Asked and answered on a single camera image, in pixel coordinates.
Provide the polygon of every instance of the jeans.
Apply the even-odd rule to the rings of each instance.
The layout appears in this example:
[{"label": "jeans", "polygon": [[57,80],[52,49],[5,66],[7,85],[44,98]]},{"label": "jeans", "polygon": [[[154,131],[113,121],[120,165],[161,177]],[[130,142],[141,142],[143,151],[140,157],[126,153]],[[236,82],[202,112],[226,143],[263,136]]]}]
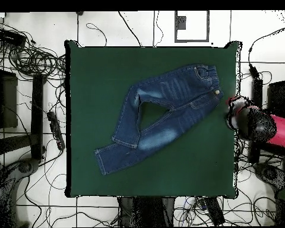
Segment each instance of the jeans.
[{"label": "jeans", "polygon": [[[132,85],[112,136],[115,143],[94,151],[101,173],[122,170],[159,151],[206,117],[222,97],[216,68],[210,65],[183,66]],[[144,102],[167,112],[140,131]]]}]

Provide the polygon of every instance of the green mat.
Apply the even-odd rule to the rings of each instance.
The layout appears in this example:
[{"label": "green mat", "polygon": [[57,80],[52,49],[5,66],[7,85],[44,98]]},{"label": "green mat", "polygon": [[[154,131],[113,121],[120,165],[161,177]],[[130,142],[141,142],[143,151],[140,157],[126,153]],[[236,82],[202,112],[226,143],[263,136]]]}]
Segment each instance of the green mat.
[{"label": "green mat", "polygon": [[[78,47],[72,41],[65,42],[66,85],[71,92],[66,195],[234,197],[234,135],[224,116],[225,100],[235,94],[239,45],[233,42],[226,48]],[[224,91],[219,106],[155,155],[103,176],[93,151],[112,143],[129,86],[188,64],[217,67]],[[165,109],[146,104],[143,111],[142,128],[161,117]]]}]

